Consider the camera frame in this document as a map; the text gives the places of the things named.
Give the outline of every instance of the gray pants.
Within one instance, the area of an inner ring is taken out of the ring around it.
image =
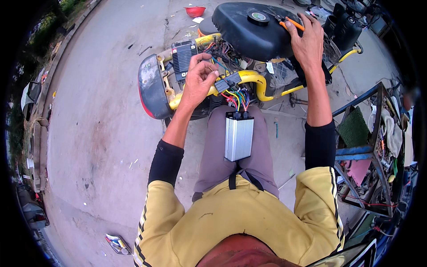
[[[234,110],[229,106],[220,106],[214,109],[209,117],[205,149],[200,162],[200,175],[194,185],[193,202],[200,199],[203,192],[227,180],[236,169],[236,162],[224,160],[225,113]],[[249,115],[254,117],[252,151],[250,157],[238,161],[242,170],[237,174],[249,180],[246,173],[250,173],[261,183],[265,191],[278,198],[279,190],[274,182],[273,159],[270,152],[266,120],[258,107],[250,106],[248,111]]]

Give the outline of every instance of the black arm sleeve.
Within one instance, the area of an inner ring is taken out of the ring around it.
[[[335,124],[311,127],[305,123],[305,169],[333,167],[335,163]]]
[[[184,149],[160,140],[151,163],[148,184],[152,181],[160,180],[168,182],[175,187],[176,176],[181,167],[183,157]]]

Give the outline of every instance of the shock absorber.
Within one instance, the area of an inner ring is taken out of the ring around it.
[[[224,97],[222,95],[218,95],[216,97],[215,95],[211,94],[209,98],[210,98],[209,112],[212,112],[214,110],[214,108],[219,107],[224,100]]]

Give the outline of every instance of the white rag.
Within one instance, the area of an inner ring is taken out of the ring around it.
[[[403,141],[402,130],[390,116],[388,110],[381,109],[381,118],[384,121],[383,135],[386,135],[387,147],[392,155],[397,158]]]

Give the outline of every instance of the man's left arm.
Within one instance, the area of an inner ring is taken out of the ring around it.
[[[170,266],[176,261],[174,255],[165,255],[159,251],[167,251],[170,245],[167,234],[185,213],[183,205],[175,195],[174,187],[184,157],[185,135],[191,115],[205,99],[209,88],[219,75],[217,66],[201,61],[210,58],[206,53],[191,58],[180,105],[157,145],[148,177],[146,202],[135,240],[136,266]]]

